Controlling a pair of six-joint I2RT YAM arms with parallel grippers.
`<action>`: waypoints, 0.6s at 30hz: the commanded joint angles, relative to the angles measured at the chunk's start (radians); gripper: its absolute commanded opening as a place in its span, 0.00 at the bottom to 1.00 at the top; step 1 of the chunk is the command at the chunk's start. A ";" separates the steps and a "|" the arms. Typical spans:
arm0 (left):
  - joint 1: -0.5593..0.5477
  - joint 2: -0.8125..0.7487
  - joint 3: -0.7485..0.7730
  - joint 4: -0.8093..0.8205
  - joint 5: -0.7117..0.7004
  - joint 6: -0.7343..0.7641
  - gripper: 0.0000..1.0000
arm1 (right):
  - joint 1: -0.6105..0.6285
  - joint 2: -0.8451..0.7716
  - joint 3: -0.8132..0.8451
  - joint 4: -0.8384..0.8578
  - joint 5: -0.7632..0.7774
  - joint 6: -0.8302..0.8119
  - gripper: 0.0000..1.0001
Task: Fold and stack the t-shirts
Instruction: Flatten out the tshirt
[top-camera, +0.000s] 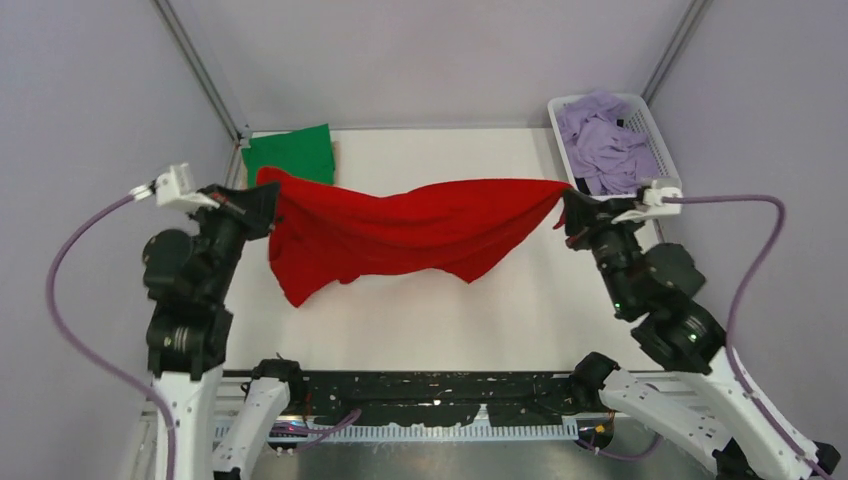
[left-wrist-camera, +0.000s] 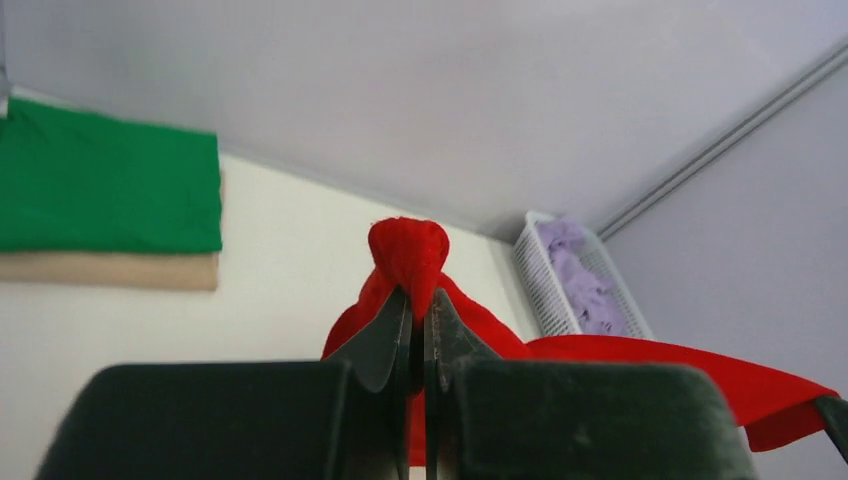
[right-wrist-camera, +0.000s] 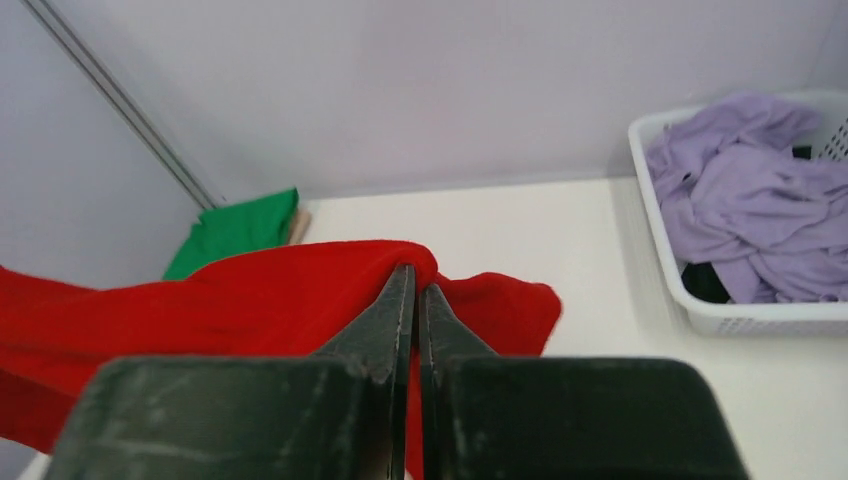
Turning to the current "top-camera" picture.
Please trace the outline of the red t shirt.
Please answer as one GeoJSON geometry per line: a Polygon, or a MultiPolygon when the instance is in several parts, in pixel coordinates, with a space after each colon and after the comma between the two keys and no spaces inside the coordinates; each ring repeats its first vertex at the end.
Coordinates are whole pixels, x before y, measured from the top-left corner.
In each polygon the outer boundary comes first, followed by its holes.
{"type": "Polygon", "coordinates": [[[435,183],[378,197],[263,167],[276,184],[268,261],[284,297],[304,305],[332,283],[435,269],[472,283],[522,243],[570,184],[494,178],[435,183]]]}

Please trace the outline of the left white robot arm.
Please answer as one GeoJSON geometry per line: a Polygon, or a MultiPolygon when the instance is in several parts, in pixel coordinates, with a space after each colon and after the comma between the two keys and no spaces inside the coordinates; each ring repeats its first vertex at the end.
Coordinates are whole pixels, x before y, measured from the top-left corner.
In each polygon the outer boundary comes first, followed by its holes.
{"type": "Polygon", "coordinates": [[[201,189],[190,217],[195,234],[163,230],[145,245],[143,284],[155,308],[146,332],[147,368],[160,408],[158,479],[248,479],[278,415],[307,398],[293,377],[297,363],[265,359],[253,370],[242,407],[223,438],[215,407],[233,315],[225,298],[247,242],[267,237],[278,221],[281,187],[201,189]]]}

